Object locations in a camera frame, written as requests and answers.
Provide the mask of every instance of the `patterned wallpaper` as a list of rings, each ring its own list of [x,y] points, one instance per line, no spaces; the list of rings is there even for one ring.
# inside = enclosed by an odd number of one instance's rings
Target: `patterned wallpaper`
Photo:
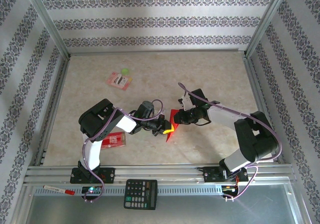
[[[65,61],[29,0],[0,1],[0,223],[10,223]]]
[[[319,0],[283,0],[251,57],[313,223],[320,223],[319,13]]]
[[[270,0],[42,0],[71,53],[245,50]]]

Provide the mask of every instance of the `calculator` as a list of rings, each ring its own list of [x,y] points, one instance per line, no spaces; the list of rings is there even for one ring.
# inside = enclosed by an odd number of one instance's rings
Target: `calculator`
[[[123,204],[126,209],[156,209],[157,180],[129,179],[126,183]]]

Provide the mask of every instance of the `red marker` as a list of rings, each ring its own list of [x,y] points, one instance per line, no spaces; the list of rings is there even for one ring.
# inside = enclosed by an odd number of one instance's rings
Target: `red marker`
[[[75,194],[75,192],[73,190],[66,190],[66,189],[62,189],[62,188],[54,187],[54,186],[50,186],[50,185],[44,185],[43,187],[46,190],[53,190],[53,191],[60,192],[60,193],[65,193],[65,194],[68,194],[68,195],[74,195]]]

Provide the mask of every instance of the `red packet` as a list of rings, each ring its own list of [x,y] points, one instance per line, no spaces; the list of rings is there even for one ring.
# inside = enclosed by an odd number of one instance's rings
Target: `red packet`
[[[122,90],[126,90],[129,86],[129,84],[131,83],[132,78],[129,76],[125,76],[122,75],[120,73],[117,72],[113,72],[108,80],[106,81],[106,83],[108,85],[111,85],[113,87],[122,89]]]
[[[103,141],[101,145],[101,149],[107,149],[112,147],[119,147],[125,146],[126,139],[125,139],[124,132],[115,132],[110,133]]]

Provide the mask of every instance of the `yellow object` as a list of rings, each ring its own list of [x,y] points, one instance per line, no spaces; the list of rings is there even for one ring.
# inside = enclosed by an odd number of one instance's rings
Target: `yellow object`
[[[169,134],[170,132],[174,132],[175,131],[175,128],[174,128],[174,126],[171,124],[171,129],[170,130],[165,130],[163,133],[164,133],[164,135],[165,134]]]

